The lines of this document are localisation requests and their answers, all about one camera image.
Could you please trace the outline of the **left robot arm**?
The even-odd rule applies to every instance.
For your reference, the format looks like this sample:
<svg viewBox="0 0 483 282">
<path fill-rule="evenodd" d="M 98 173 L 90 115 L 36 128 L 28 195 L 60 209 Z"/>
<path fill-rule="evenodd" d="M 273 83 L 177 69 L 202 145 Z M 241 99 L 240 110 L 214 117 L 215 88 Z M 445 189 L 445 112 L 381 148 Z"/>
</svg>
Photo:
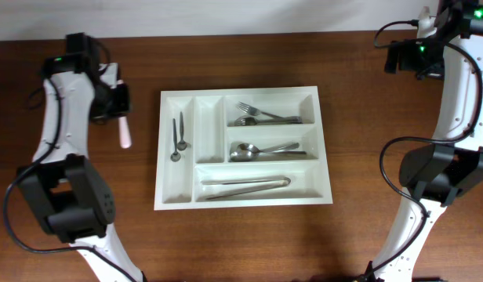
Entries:
<svg viewBox="0 0 483 282">
<path fill-rule="evenodd" d="M 45 60 L 41 141 L 10 186 L 20 189 L 42 230 L 64 243 L 57 253 L 78 252 L 100 281 L 145 281 L 116 232 L 111 188 L 89 160 L 90 123 L 117 119 L 121 147 L 132 145 L 129 89 L 117 63 L 101 63 L 106 51 L 85 33 L 69 34 L 65 53 Z"/>
</svg>

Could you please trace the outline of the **steel tablespoon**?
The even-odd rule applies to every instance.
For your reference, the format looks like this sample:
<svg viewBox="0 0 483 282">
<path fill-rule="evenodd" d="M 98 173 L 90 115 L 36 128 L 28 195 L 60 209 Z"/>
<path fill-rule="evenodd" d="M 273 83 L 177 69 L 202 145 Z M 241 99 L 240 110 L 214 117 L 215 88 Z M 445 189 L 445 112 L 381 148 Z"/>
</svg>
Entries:
<svg viewBox="0 0 483 282">
<path fill-rule="evenodd" d="M 238 145 L 238 149 L 247 150 L 254 154 L 258 154 L 258 153 L 272 153 L 272 152 L 278 152 L 282 150 L 293 150 L 293 149 L 297 149 L 299 146 L 300 146 L 299 143 L 289 142 L 289 143 L 283 143 L 277 146 L 271 146 L 265 149 L 260 149 L 251 143 L 242 143 Z"/>
<path fill-rule="evenodd" d="M 252 153 L 252 152 L 233 152 L 230 155 L 230 160 L 233 162 L 247 162 L 247 161 L 257 161 L 265 159 L 278 159 L 278 158 L 295 158 L 295 157 L 306 157 L 307 152 L 305 151 L 279 151 L 279 152 L 262 152 L 262 153 Z"/>
</svg>

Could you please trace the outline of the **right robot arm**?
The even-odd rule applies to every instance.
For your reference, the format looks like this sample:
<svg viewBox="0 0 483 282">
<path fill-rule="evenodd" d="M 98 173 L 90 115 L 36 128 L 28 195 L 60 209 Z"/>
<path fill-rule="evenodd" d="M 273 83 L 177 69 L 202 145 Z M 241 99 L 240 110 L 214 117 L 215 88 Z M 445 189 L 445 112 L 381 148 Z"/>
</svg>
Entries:
<svg viewBox="0 0 483 282">
<path fill-rule="evenodd" d="M 358 281 L 412 281 L 416 260 L 439 217 L 455 199 L 483 181 L 483 2 L 441 1 L 436 15 L 423 8 L 410 20 L 415 38 L 392 41 L 384 70 L 411 71 L 443 81 L 437 126 L 430 138 L 403 136 L 387 142 L 417 142 L 401 161 L 401 196 L 394 224 L 379 254 Z"/>
</svg>

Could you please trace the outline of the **steel fork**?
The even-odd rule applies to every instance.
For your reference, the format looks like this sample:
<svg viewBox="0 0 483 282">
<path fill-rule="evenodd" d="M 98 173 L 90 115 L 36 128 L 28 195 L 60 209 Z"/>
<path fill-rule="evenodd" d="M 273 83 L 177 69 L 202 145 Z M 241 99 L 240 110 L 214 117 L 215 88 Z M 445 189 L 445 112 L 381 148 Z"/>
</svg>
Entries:
<svg viewBox="0 0 483 282">
<path fill-rule="evenodd" d="M 256 126 L 256 125 L 291 125 L 302 124 L 300 117 L 283 117 L 273 119 L 257 119 L 255 117 L 241 117 L 233 122 L 233 126 Z"/>
<path fill-rule="evenodd" d="M 275 115 L 275 114 L 270 114 L 268 112 L 265 112 L 265 111 L 262 111 L 256 107 L 253 107 L 253 106 L 250 106 L 246 103 L 243 103 L 243 102 L 238 102 L 236 107 L 241 110 L 242 112 L 246 113 L 246 114 L 249 114 L 249 115 L 252 115 L 252 116 L 258 116 L 258 115 L 266 115 L 270 118 L 280 118 L 280 116 L 278 115 Z"/>
</svg>

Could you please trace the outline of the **white plastic knife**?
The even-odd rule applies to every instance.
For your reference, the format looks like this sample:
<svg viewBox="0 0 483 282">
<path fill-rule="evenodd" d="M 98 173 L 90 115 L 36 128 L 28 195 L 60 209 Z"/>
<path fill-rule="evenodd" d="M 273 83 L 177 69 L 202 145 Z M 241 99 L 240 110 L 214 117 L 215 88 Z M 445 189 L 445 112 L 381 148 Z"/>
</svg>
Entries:
<svg viewBox="0 0 483 282">
<path fill-rule="evenodd" d="M 132 146 L 132 139 L 129 131 L 127 115 L 130 111 L 129 89 L 123 80 L 117 80 L 117 90 L 119 94 L 119 104 L 121 114 L 118 117 L 118 130 L 120 146 L 123 149 L 129 149 Z"/>
</svg>

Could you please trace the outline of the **small steel teaspoon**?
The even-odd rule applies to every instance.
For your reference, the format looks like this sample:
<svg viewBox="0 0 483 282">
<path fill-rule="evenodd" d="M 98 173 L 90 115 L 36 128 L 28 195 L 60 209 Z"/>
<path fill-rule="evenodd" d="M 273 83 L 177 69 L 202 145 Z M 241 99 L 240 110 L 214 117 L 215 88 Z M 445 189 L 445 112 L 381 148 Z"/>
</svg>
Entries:
<svg viewBox="0 0 483 282">
<path fill-rule="evenodd" d="M 187 142 L 184 140 L 184 120 L 183 113 L 180 113 L 180 141 L 177 143 L 177 148 L 180 151 L 187 149 Z"/>
<path fill-rule="evenodd" d="M 178 151 L 178 140 L 177 140 L 177 131 L 176 131 L 176 119 L 173 118 L 172 120 L 172 141 L 173 141 L 173 152 L 170 155 L 170 160 L 172 162 L 178 162 L 181 159 L 181 155 Z"/>
</svg>

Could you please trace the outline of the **steel tongs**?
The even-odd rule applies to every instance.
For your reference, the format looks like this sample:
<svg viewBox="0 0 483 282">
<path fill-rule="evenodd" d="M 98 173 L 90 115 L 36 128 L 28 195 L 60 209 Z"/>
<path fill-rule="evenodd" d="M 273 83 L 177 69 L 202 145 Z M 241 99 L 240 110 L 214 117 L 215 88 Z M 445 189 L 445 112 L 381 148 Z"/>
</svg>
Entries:
<svg viewBox="0 0 483 282">
<path fill-rule="evenodd" d="M 202 196 L 202 199 L 206 201 L 214 201 L 248 193 L 280 189 L 289 186 L 291 182 L 292 180 L 289 177 L 282 175 L 258 179 L 205 181 L 202 182 L 202 185 L 209 188 L 209 192 Z"/>
</svg>

